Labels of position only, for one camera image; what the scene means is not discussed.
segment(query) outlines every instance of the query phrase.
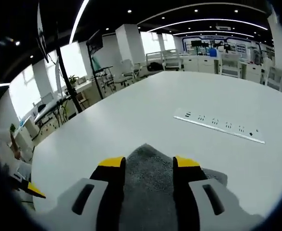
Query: white tabletop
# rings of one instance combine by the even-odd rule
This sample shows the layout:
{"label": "white tabletop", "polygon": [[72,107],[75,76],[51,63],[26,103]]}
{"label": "white tabletop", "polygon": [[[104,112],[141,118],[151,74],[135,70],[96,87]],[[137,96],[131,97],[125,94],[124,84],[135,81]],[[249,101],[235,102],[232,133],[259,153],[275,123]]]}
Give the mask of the white tabletop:
{"label": "white tabletop", "polygon": [[[174,119],[179,107],[255,124],[266,143]],[[161,72],[96,103],[36,147],[32,181],[47,197],[34,198],[36,210],[53,208],[101,160],[144,143],[225,173],[250,214],[268,215],[282,196],[282,93],[228,76]]]}

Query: metal stand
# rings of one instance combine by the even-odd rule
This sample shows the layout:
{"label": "metal stand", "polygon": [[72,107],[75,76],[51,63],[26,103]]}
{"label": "metal stand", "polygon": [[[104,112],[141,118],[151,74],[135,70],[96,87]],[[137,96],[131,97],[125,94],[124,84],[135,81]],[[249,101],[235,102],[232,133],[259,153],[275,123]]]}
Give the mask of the metal stand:
{"label": "metal stand", "polygon": [[56,54],[58,55],[58,61],[59,61],[60,70],[61,70],[61,72],[63,74],[63,78],[64,78],[64,81],[66,83],[67,90],[69,92],[69,95],[72,98],[72,101],[73,101],[75,107],[78,110],[78,113],[81,113],[82,112],[82,108],[79,105],[79,102],[78,102],[77,97],[76,97],[77,92],[70,85],[70,82],[69,82],[69,79],[68,79],[68,76],[67,76],[67,73],[66,73],[66,69],[65,69],[65,66],[64,66],[63,57],[62,57],[62,53],[60,51],[59,42],[58,42],[58,31],[56,31],[56,34],[55,34],[55,44],[56,44]]}
{"label": "metal stand", "polygon": [[102,95],[102,92],[101,92],[101,89],[99,87],[99,83],[98,83],[98,80],[97,80],[97,76],[96,76],[96,72],[94,70],[94,64],[93,64],[93,60],[92,60],[92,54],[89,50],[89,47],[87,46],[87,51],[88,51],[88,55],[89,55],[89,61],[91,62],[91,68],[92,68],[92,72],[93,72],[93,76],[94,76],[94,81],[96,82],[96,86],[98,88],[98,92],[99,92],[99,95],[100,95],[100,98],[103,99],[103,95]]}

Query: window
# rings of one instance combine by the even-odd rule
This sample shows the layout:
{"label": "window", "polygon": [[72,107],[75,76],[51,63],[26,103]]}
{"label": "window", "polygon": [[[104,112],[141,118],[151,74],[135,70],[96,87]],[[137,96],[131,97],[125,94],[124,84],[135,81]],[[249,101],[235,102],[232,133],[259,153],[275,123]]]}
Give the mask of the window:
{"label": "window", "polygon": [[157,33],[141,32],[145,54],[161,51]]}
{"label": "window", "polygon": [[162,34],[162,38],[166,50],[176,49],[173,35]]}
{"label": "window", "polygon": [[34,77],[32,65],[28,66],[12,80],[9,86],[9,94],[19,120],[33,109],[33,103],[40,101],[41,96]]}
{"label": "window", "polygon": [[[80,51],[80,47],[77,42],[61,47],[60,51],[62,53],[63,62],[64,62],[65,70],[66,70],[68,77],[72,75],[75,75],[78,77],[87,76],[83,58],[82,58],[81,51]],[[56,92],[57,85],[56,85],[55,64],[54,64],[57,61],[56,51],[50,52],[49,57],[51,57],[49,59],[49,63],[47,63],[46,61],[44,61],[44,63],[45,63],[45,67],[48,73],[49,81],[53,89],[53,92]],[[60,78],[60,85],[62,88],[66,86],[66,83],[64,79],[62,78],[62,76]]]}

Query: gray plastic part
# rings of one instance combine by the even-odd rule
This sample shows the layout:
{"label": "gray plastic part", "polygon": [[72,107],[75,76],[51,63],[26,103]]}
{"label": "gray plastic part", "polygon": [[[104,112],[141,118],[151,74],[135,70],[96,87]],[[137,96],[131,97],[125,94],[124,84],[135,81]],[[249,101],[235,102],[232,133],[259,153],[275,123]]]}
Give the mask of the gray plastic part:
{"label": "gray plastic part", "polygon": [[[80,192],[87,185],[94,185],[81,215],[72,211]],[[36,215],[36,220],[52,231],[95,231],[99,205],[108,182],[83,178],[61,194],[57,207],[48,213]]]}
{"label": "gray plastic part", "polygon": [[[206,185],[212,187],[222,204],[223,212],[219,215],[214,213],[204,189]],[[193,181],[189,186],[198,206],[201,231],[250,230],[263,220],[260,215],[246,213],[240,207],[237,197],[216,179]]]}

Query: socket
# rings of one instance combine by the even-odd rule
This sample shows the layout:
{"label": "socket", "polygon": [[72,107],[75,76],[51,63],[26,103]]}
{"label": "socket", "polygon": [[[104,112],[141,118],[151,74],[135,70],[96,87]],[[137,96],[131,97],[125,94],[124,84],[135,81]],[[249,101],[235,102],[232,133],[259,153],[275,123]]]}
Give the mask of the socket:
{"label": "socket", "polygon": [[182,108],[178,108],[175,111],[174,118],[265,144],[260,130],[247,124],[236,124],[231,121],[226,121],[223,118],[204,115],[199,112],[195,113],[192,110],[186,110]]}

